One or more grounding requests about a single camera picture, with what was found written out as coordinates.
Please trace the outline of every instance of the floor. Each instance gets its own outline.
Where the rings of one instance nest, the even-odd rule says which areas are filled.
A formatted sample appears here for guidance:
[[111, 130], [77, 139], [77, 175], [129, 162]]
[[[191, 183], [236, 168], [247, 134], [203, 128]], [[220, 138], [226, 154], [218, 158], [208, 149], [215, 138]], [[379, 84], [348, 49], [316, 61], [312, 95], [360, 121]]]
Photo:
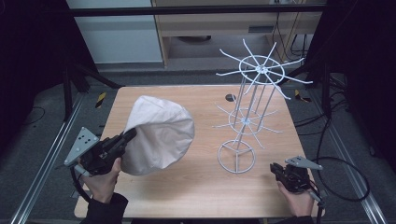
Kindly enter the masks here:
[[[215, 74], [218, 71], [232, 71], [238, 66], [236, 60], [224, 57], [219, 49], [235, 57], [248, 56], [243, 38], [255, 54], [265, 54], [271, 48], [262, 36], [212, 36], [208, 41], [175, 38], [169, 64], [165, 68], [103, 75], [128, 86], [238, 83], [240, 77], [217, 77]], [[341, 82], [344, 78], [342, 74], [332, 76]], [[63, 122], [62, 85], [43, 91], [35, 98], [32, 113], [13, 139], [8, 155], [0, 160], [3, 183], [0, 186], [0, 223], [8, 223], [17, 214], [25, 215], [28, 223], [78, 223], [73, 214], [77, 199], [73, 196], [70, 174], [62, 164], [82, 126], [100, 136], [117, 93], [117, 90], [93, 79], [89, 81], [92, 86], [88, 93], [74, 91], [78, 112], [67, 127]], [[291, 82], [282, 86], [282, 90], [291, 97], [287, 104], [305, 156], [313, 160], [320, 150], [320, 157], [340, 158], [354, 164], [351, 166], [323, 159], [320, 162], [325, 167], [321, 173], [323, 181], [314, 173], [319, 187], [325, 189], [326, 185], [329, 188], [322, 223], [396, 223], [393, 211], [396, 206], [393, 194], [396, 174], [383, 158], [370, 154], [343, 94], [332, 89], [332, 121], [322, 136], [327, 119], [321, 116], [320, 85], [307, 89]], [[98, 96], [103, 92], [106, 98], [101, 107], [96, 108]], [[63, 139], [57, 138], [60, 133], [64, 133]], [[366, 191], [364, 177], [354, 171], [355, 166], [366, 176], [371, 187], [370, 195], [362, 202], [352, 202]], [[21, 207], [26, 205], [24, 199], [31, 199], [33, 204]], [[269, 223], [276, 221], [276, 218], [268, 220]]]

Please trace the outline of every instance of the black curtain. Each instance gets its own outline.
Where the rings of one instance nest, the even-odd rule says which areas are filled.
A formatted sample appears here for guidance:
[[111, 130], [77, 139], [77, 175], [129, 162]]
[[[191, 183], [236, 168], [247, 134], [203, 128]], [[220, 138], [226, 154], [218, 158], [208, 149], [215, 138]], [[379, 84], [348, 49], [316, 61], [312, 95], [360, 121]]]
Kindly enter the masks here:
[[68, 64], [97, 72], [74, 18], [43, 16], [43, 9], [68, 5], [61, 0], [0, 1], [0, 155], [32, 110], [35, 96], [61, 84]]
[[361, 129], [376, 155], [396, 172], [396, 5], [390, 0], [331, 2], [340, 7], [320, 20], [307, 55], [316, 62], [308, 79], [322, 81], [325, 63], [330, 72], [346, 75], [346, 97]]

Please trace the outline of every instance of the black sleeve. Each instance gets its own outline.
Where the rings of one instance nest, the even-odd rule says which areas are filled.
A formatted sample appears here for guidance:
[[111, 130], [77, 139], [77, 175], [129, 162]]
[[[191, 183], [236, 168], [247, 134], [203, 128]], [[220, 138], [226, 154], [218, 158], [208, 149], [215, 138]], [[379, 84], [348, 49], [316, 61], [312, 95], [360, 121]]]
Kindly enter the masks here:
[[87, 216], [80, 224], [121, 224], [127, 204], [128, 200], [118, 193], [113, 194], [110, 203], [100, 203], [91, 199]]
[[312, 217], [290, 217], [276, 224], [314, 224]]

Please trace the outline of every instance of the gray floor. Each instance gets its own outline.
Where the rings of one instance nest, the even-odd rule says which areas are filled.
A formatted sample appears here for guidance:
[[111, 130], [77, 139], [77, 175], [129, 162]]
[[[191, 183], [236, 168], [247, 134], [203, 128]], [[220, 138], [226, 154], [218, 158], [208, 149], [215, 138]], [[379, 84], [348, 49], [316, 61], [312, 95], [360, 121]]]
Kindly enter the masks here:
[[[262, 36], [245, 36], [252, 51], [262, 54], [270, 46]], [[217, 77], [219, 70], [233, 70], [237, 63], [224, 59], [219, 54], [219, 48], [238, 57], [247, 56], [242, 46], [242, 37], [212, 36], [207, 42], [186, 42], [175, 38], [170, 51], [170, 61], [164, 69], [141, 69], [123, 73], [103, 73], [104, 76], [124, 85], [176, 85], [176, 84], [221, 84], [238, 83], [240, 77]], [[73, 186], [69, 171], [62, 167], [69, 148], [73, 145], [79, 129], [89, 128], [98, 135], [101, 134], [106, 118], [111, 109], [117, 90], [112, 90], [102, 83], [90, 79], [92, 87], [88, 93], [74, 93], [75, 100], [82, 97], [82, 104], [75, 121], [67, 131], [67, 137], [62, 142], [59, 154], [50, 167], [45, 184], [30, 212], [31, 223], [73, 223], [78, 222], [74, 217], [74, 206], [77, 199], [70, 197]], [[304, 98], [312, 102], [294, 98], [294, 91], [300, 91]], [[100, 108], [95, 108], [100, 93], [106, 92], [106, 98]], [[283, 91], [291, 97], [287, 101], [293, 120], [300, 124], [300, 120], [312, 118], [321, 114], [319, 95], [320, 87], [309, 89], [301, 85], [289, 83], [283, 86]], [[333, 97], [332, 103], [344, 100], [342, 94]], [[340, 104], [332, 113], [332, 123], [324, 134], [320, 148], [320, 156], [347, 158], [352, 161], [364, 175], [367, 176], [371, 194], [368, 200], [353, 203], [342, 200], [329, 192], [326, 198], [326, 214], [322, 223], [396, 223], [396, 175], [383, 158], [370, 155], [369, 146], [361, 133], [359, 125], [347, 111], [348, 104]], [[9, 153], [0, 160], [0, 223], [7, 223], [20, 206], [26, 192], [28, 192], [35, 175], [39, 171], [48, 151], [51, 149], [58, 132], [61, 130], [64, 118], [64, 99], [62, 85], [43, 91], [35, 98], [35, 108], [21, 127], [20, 133], [9, 146]], [[301, 143], [308, 159], [314, 159], [323, 130], [325, 118], [298, 127]], [[334, 161], [321, 161], [324, 167], [322, 176], [325, 183], [348, 198], [356, 198], [356, 189], [360, 188], [359, 175], [349, 173], [348, 167]], [[323, 185], [314, 173], [315, 181], [321, 189]], [[370, 209], [376, 209], [370, 215]], [[385, 220], [374, 220], [383, 217]]]

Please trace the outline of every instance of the hand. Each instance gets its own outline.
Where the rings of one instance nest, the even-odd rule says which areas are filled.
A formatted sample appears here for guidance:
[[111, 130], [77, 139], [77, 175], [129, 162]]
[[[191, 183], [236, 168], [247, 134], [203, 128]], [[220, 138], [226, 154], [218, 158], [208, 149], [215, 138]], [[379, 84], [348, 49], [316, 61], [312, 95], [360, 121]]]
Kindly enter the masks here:
[[110, 203], [121, 171], [121, 158], [116, 158], [111, 171], [105, 175], [83, 176], [82, 180], [92, 193], [92, 197], [101, 203]]
[[280, 181], [277, 181], [277, 186], [279, 187], [279, 190], [282, 192], [283, 196], [285, 196], [285, 199], [289, 205], [289, 209], [294, 216], [311, 216], [312, 209], [314, 207], [314, 199], [307, 190], [303, 193], [295, 194], [289, 192]]

